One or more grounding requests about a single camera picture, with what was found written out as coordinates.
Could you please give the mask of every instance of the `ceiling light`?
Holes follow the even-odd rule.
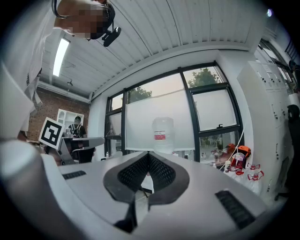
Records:
[[[268,9],[267,15],[268,15],[268,17],[271,17],[271,16],[272,16],[272,10],[271,10],[271,9]]]
[[[55,76],[60,76],[60,67],[62,64],[62,60],[64,59],[66,50],[69,45],[69,41],[62,38],[60,40],[60,45],[58,46],[56,57],[55,57],[55,62],[54,62],[54,68],[53,68],[53,75]]]

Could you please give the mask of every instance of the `window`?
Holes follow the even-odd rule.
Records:
[[[201,87],[216,83],[223,83],[215,67],[203,67],[183,73],[188,88]]]
[[[156,118],[167,117],[172,118],[174,124],[172,140],[174,149],[195,149],[193,126],[180,74],[167,76],[129,90],[127,102],[127,150],[154,150],[156,142],[153,121]]]
[[[255,51],[256,58],[264,63],[274,63],[285,79],[285,86],[288,94],[293,94],[296,91],[296,84],[293,82],[293,74],[285,62],[284,58],[276,50],[276,48],[268,41],[261,40],[257,50]]]
[[[120,94],[112,99],[112,108],[111,110],[116,110],[122,107],[122,98],[123,94]]]
[[[167,76],[129,90],[127,104],[148,98],[160,97],[183,89],[184,87],[179,74]]]
[[[227,90],[193,95],[201,131],[236,125],[233,105]]]
[[[172,124],[157,127],[156,118],[171,118]],[[242,123],[234,93],[215,62],[178,68],[108,98],[105,151],[110,156],[154,150],[155,132],[173,136],[170,149],[178,157],[204,164],[229,158]]]
[[[223,165],[235,151],[238,132],[200,137],[200,162]]]
[[[215,83],[196,80],[195,76],[200,75],[197,72],[210,79],[213,76]],[[185,79],[189,77],[186,81],[196,112],[200,163],[224,163],[230,157],[227,152],[235,149],[242,128],[233,91],[217,65],[189,70],[183,75]]]
[[[105,155],[113,156],[121,151],[121,122],[122,122],[123,94],[116,97],[109,97],[106,105],[105,117]]]
[[[121,135],[121,113],[110,115],[107,118],[106,135]]]
[[[121,146],[121,140],[110,140],[110,156],[113,156],[117,151],[122,151]]]

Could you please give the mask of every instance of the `white curtain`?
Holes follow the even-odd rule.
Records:
[[[157,117],[174,120],[175,151],[194,150],[194,135],[184,90],[151,97],[126,105],[126,148],[153,150],[152,122]]]

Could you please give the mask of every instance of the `red label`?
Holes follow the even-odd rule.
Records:
[[[165,140],[165,135],[154,135],[155,140]]]

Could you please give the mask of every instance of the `person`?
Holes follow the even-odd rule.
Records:
[[[36,88],[45,40],[53,28],[97,39],[114,16],[107,0],[40,0],[7,28],[0,54],[0,139],[17,138],[22,136],[20,131],[28,131],[30,113],[35,111],[33,96],[41,103]]]
[[[86,131],[84,126],[81,124],[81,118],[79,116],[75,117],[74,124],[69,126],[71,133],[73,134],[74,138],[86,138]]]
[[[295,72],[295,78],[299,89],[300,88],[300,66],[296,64],[293,60],[290,60],[289,67],[292,73]]]

